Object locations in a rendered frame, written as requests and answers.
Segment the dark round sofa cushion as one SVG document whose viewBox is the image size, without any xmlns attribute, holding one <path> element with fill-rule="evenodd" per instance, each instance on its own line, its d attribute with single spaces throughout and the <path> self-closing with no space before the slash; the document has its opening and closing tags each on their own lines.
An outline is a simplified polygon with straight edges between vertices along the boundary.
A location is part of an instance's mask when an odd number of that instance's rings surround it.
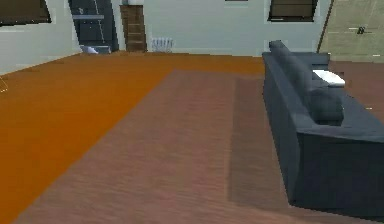
<svg viewBox="0 0 384 224">
<path fill-rule="evenodd" d="M 327 89 L 315 89 L 309 94 L 308 109 L 319 125 L 340 126 L 344 120 L 341 99 Z"/>
</svg>

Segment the white wall radiator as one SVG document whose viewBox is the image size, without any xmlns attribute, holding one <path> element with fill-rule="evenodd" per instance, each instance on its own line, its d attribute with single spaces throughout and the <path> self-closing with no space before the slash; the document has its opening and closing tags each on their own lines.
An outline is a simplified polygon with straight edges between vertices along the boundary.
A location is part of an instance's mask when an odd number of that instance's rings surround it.
<svg viewBox="0 0 384 224">
<path fill-rule="evenodd" d="M 151 40 L 153 52 L 170 53 L 173 47 L 173 39 L 169 37 L 157 37 Z"/>
</svg>

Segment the dark blue cabinet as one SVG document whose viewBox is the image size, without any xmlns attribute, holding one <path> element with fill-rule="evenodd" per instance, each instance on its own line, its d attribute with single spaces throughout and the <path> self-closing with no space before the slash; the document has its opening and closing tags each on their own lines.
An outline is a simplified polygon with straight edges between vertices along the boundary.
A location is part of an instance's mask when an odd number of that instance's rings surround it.
<svg viewBox="0 0 384 224">
<path fill-rule="evenodd" d="M 80 49 L 110 54 L 119 49 L 111 0 L 68 0 Z"/>
</svg>

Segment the pale green door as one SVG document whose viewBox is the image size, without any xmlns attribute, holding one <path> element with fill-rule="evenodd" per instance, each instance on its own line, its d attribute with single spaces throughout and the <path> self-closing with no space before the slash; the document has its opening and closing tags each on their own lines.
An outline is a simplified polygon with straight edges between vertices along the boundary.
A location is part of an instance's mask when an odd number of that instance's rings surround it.
<svg viewBox="0 0 384 224">
<path fill-rule="evenodd" d="M 384 0 L 332 0 L 318 51 L 333 61 L 384 63 Z"/>
</svg>

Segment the dark blue sofa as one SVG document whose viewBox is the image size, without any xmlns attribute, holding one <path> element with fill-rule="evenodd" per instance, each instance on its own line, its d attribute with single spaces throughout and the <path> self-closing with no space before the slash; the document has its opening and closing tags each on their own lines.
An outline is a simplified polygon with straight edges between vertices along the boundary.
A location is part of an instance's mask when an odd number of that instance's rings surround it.
<svg viewBox="0 0 384 224">
<path fill-rule="evenodd" d="M 384 222 L 384 123 L 345 86 L 330 87 L 314 73 L 328 70 L 328 54 L 292 52 L 275 40 L 262 57 L 263 98 L 288 202 Z M 340 126 L 311 118 L 309 94 L 315 89 L 341 99 Z"/>
</svg>

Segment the dark window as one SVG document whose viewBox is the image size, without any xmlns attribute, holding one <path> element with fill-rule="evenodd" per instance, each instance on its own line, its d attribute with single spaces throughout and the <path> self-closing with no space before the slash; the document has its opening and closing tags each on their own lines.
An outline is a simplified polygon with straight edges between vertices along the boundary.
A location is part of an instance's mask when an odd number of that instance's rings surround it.
<svg viewBox="0 0 384 224">
<path fill-rule="evenodd" d="M 268 20 L 313 22 L 318 0 L 271 0 Z"/>
<path fill-rule="evenodd" d="M 50 22 L 46 0 L 0 0 L 0 27 Z"/>
</svg>

